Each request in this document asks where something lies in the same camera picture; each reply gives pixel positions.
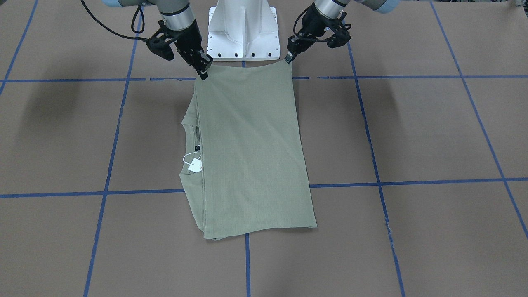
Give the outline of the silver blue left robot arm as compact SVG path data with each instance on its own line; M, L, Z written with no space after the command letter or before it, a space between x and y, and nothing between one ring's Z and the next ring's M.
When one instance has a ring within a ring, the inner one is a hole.
M287 41L285 62L290 64L315 43L325 43L328 48L342 47L351 40L351 25L345 23L347 6L361 5L370 11L387 14L399 0L315 0L305 8L292 26L292 36Z

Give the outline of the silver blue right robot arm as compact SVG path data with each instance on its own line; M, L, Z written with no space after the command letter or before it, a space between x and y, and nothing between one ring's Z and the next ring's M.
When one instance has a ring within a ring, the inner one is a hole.
M140 38L151 53L171 61L175 58L172 45L200 79L206 80L213 58L202 47L202 36L196 16L188 0L104 0L109 7L136 6L142 14L144 6L156 6L162 19L160 28L148 39Z

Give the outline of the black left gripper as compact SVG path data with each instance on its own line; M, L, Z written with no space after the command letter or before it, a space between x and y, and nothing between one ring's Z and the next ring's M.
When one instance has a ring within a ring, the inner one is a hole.
M302 17L302 28L294 29L294 35L288 39L288 53L285 62L290 64L300 53L305 52L317 37L325 34L325 28L334 28L337 19L336 6L309 6L299 15Z

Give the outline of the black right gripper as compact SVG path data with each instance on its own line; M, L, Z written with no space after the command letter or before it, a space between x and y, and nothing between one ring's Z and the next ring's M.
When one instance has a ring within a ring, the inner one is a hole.
M202 47L202 36L198 24L192 23L188 28L177 32L180 34L174 42L177 52L189 66L198 70L200 79L206 80L209 77L207 71L213 58L206 54Z

